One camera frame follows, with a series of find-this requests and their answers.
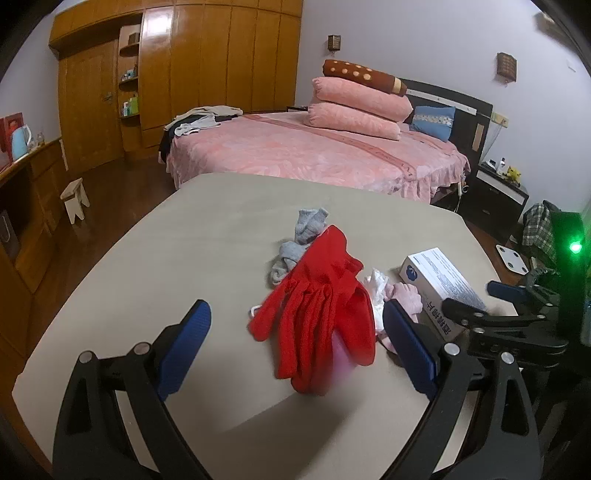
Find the white blue cardboard box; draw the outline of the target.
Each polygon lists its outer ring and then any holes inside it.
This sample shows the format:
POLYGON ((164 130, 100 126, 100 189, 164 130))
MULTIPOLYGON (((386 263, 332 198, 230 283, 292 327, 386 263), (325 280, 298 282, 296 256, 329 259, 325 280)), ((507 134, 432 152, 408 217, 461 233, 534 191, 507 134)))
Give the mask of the white blue cardboard box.
POLYGON ((470 283, 439 249, 409 255, 400 269, 401 279, 414 285, 426 312, 445 341, 451 341, 465 328, 448 319, 442 311, 442 303, 450 298, 480 310, 486 305, 470 283))

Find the pink sock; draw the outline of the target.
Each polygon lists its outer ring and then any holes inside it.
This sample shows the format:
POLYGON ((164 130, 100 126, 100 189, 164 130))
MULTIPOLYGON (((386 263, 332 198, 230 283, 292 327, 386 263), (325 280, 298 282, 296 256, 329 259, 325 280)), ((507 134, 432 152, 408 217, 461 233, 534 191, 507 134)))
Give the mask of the pink sock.
POLYGON ((387 337, 383 321, 384 306, 390 300, 397 300, 414 323, 419 322, 419 314, 423 310, 423 304, 418 289, 414 285, 387 282, 376 290, 373 310, 377 338, 389 352, 396 355, 396 349, 387 337))

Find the white cloth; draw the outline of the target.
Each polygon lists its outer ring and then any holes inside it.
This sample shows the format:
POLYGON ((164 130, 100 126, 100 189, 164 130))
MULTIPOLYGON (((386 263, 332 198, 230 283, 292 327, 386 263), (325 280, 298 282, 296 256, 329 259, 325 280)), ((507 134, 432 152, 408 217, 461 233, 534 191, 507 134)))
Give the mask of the white cloth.
POLYGON ((392 298, 394 283, 388 275, 380 270, 373 269, 369 276, 363 278, 363 286, 366 288, 370 296, 376 333, 380 334, 384 331, 384 306, 385 303, 392 298))

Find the red knit garment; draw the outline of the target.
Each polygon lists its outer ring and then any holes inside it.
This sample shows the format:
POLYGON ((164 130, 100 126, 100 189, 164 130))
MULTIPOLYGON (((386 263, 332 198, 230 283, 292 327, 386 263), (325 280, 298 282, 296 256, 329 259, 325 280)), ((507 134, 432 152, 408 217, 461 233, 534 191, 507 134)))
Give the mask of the red knit garment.
POLYGON ((249 333, 256 341, 276 334, 276 377, 289 379, 298 393, 328 392, 335 337, 353 364, 374 363, 376 326, 369 293, 358 280, 362 270, 363 263, 346 250, 346 235, 331 225, 249 322, 249 333))

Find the white bathroom scale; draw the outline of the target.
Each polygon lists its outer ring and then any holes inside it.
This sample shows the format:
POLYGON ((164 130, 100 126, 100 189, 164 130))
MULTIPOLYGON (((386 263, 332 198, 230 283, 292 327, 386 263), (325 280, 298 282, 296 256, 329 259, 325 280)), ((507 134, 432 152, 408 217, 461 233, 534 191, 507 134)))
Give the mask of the white bathroom scale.
POLYGON ((495 248, 503 264, 510 272, 520 276, 526 276, 529 273, 529 268, 516 250, 500 244, 497 244, 495 248))

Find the plaid cloth covered chair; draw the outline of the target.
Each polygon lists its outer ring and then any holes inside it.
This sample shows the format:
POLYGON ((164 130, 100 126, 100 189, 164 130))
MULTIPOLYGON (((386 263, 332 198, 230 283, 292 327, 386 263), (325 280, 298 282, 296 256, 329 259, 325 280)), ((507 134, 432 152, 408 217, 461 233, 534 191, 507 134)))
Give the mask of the plaid cloth covered chair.
POLYGON ((521 245, 528 256, 541 260, 545 265, 556 263, 551 216, 560 209, 544 200, 532 205, 523 215, 521 245))

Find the black white nightstand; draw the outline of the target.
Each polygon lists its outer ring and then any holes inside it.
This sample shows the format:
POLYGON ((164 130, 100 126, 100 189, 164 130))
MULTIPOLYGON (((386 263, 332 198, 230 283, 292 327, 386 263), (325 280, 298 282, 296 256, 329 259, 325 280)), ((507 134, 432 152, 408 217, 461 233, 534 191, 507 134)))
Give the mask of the black white nightstand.
POLYGON ((463 194, 459 214, 489 235, 506 241, 517 227, 528 200, 524 187, 480 164, 463 194))

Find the yellow plush toy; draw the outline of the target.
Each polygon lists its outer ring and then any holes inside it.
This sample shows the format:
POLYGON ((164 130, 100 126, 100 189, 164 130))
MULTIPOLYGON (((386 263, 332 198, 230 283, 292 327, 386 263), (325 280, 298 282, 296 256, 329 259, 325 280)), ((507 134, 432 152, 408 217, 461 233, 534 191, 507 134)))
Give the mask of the yellow plush toy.
POLYGON ((514 167, 509 167, 505 173, 505 177, 512 183, 518 185, 521 183, 521 172, 514 167))

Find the black bed headboard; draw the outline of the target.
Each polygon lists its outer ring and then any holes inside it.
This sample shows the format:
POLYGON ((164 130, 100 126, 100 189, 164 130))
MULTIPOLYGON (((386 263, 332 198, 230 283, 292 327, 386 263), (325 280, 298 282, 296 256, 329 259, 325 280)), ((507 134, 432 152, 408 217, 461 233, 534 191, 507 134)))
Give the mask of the black bed headboard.
POLYGON ((484 100, 437 85, 410 79, 404 79, 403 82, 414 107, 456 109, 450 141, 468 158, 471 168, 477 168, 488 135, 493 106, 484 100))

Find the grey sock pair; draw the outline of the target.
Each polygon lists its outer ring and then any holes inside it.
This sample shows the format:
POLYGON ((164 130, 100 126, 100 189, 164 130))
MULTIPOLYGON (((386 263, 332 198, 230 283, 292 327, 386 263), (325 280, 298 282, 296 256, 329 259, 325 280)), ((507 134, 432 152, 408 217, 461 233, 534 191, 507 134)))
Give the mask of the grey sock pair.
POLYGON ((294 239, 280 244, 279 255, 270 267, 270 284, 276 287, 297 266, 304 253, 328 228, 329 212, 324 208, 301 209, 294 226, 294 239))

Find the blue cushion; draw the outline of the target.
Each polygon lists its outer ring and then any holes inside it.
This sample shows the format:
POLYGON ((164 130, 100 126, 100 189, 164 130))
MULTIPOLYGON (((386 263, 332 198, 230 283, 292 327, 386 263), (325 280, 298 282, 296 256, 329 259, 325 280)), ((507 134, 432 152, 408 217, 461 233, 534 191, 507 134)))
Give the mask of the blue cushion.
POLYGON ((447 142, 452 134, 455 107, 415 107, 410 129, 447 142))

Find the wooden sideboard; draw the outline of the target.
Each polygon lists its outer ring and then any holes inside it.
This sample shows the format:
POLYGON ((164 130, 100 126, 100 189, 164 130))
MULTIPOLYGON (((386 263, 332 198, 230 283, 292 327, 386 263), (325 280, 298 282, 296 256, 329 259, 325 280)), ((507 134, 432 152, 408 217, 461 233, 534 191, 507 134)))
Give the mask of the wooden sideboard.
POLYGON ((22 337, 28 325, 56 249, 67 183, 60 139, 1 169, 1 329, 9 336, 22 337))

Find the lower pink pillow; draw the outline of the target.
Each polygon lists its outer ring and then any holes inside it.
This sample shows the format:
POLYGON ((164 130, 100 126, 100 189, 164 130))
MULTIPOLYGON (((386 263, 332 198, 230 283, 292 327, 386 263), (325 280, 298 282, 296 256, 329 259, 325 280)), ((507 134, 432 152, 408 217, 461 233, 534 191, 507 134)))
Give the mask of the lower pink pillow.
POLYGON ((393 141, 401 138, 401 128, 396 122, 329 102, 311 104, 304 123, 315 128, 346 131, 393 141))

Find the pink pillow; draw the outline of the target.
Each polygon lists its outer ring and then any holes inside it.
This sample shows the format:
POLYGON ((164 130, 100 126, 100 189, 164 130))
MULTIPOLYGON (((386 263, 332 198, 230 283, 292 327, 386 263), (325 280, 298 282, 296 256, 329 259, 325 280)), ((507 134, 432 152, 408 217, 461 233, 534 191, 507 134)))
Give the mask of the pink pillow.
POLYGON ((346 131, 393 141, 401 138, 401 128, 396 122, 329 102, 311 104, 304 123, 315 128, 346 131))
POLYGON ((351 107, 394 122, 403 122, 413 113, 407 96, 387 94, 355 82, 317 77, 311 81, 315 100, 351 107))

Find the small white wooden stool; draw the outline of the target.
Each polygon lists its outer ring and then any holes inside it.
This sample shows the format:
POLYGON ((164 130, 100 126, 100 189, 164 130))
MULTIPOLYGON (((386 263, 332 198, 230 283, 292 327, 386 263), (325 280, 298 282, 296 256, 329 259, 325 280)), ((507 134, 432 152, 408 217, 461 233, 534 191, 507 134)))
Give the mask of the small white wooden stool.
POLYGON ((83 208, 90 207, 90 201, 83 185, 83 179, 78 178, 71 181, 60 194, 60 199, 71 225, 74 225, 76 219, 83 221, 85 219, 83 208))

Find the upper pink pillow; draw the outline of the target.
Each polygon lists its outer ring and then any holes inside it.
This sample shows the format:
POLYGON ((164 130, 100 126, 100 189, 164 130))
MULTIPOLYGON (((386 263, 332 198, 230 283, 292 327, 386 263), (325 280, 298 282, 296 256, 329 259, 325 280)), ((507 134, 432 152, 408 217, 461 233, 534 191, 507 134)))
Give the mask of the upper pink pillow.
POLYGON ((311 81, 315 100, 351 107, 394 122, 403 122, 413 113, 407 96, 387 94, 355 82, 317 77, 311 81))

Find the pink covered bed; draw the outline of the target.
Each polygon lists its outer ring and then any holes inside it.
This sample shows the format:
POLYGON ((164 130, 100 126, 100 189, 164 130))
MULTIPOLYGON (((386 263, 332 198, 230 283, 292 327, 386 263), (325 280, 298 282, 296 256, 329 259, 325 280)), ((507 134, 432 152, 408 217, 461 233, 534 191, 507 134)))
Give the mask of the pink covered bed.
POLYGON ((404 127, 397 140, 314 128, 304 112, 243 115, 171 141, 162 161, 176 186, 238 173, 367 190, 424 203, 465 180, 470 162, 451 142, 404 127))

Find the brown dotted bolster pillow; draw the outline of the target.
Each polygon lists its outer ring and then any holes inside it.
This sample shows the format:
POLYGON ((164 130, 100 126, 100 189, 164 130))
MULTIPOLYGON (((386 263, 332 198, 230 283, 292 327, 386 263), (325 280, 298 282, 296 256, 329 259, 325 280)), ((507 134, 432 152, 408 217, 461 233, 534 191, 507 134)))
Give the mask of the brown dotted bolster pillow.
POLYGON ((346 79, 387 94, 405 96, 407 85, 394 75, 341 60, 325 60, 322 73, 326 77, 346 79))

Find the light blue kettle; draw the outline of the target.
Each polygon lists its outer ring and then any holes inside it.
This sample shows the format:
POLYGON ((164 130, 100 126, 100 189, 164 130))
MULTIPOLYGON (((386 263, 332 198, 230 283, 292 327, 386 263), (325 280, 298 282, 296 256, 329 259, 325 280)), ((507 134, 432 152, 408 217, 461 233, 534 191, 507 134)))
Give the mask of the light blue kettle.
POLYGON ((12 157, 18 160, 29 152, 32 133, 27 125, 17 128, 11 136, 12 157))

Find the clothes pile on bed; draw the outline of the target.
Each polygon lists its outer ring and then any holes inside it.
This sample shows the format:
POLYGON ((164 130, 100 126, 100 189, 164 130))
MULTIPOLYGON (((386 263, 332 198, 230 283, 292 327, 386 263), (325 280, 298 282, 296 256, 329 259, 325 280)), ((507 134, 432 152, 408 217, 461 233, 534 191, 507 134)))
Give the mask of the clothes pile on bed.
POLYGON ((241 108, 228 105, 200 106, 176 115, 173 120, 163 127, 158 147, 159 162, 162 164, 166 162, 174 138, 216 128, 221 126, 222 122, 230 121, 242 115, 241 108))

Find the wooden wardrobe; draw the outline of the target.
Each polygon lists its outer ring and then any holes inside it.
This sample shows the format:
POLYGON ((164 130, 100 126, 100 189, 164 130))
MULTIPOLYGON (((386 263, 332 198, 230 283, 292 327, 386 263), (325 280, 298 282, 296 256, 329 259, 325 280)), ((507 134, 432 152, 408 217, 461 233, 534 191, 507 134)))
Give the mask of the wooden wardrobe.
POLYGON ((84 1, 57 14, 58 109, 73 173, 137 159, 193 107, 294 103, 300 1, 84 1))

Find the wall power socket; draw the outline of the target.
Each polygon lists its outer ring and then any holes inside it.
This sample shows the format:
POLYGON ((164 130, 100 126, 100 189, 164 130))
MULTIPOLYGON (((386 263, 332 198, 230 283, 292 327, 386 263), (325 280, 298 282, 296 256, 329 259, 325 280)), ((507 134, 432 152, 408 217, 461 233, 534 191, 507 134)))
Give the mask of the wall power socket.
POLYGON ((497 112, 491 114, 491 121, 503 128, 507 128, 509 124, 508 118, 497 112))

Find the right wall lamp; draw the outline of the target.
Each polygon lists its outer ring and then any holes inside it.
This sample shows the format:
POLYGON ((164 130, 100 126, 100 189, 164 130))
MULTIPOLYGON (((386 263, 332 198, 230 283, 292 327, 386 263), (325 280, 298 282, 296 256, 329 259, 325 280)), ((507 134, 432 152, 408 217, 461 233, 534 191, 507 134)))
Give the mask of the right wall lamp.
POLYGON ((498 52, 495 79, 504 83, 514 83, 517 81, 517 72, 517 59, 508 53, 498 52))

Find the wall lamp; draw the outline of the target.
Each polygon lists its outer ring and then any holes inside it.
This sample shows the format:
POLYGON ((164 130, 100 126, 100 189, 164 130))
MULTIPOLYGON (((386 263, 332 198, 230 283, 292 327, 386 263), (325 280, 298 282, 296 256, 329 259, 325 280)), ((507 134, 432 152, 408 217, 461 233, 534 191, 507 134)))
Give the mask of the wall lamp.
POLYGON ((517 81, 517 72, 517 59, 508 53, 498 52, 495 79, 504 83, 514 83, 517 81))
POLYGON ((329 35, 327 39, 327 49, 329 52, 338 52, 342 48, 342 37, 340 35, 329 35))

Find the left wall lamp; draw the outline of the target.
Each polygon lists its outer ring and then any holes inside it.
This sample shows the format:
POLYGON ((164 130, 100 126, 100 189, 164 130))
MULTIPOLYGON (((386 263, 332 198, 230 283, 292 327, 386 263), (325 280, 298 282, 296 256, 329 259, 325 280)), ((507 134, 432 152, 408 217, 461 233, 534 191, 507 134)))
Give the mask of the left wall lamp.
POLYGON ((342 37, 340 35, 329 35, 327 39, 327 49, 329 52, 338 52, 342 48, 342 37))

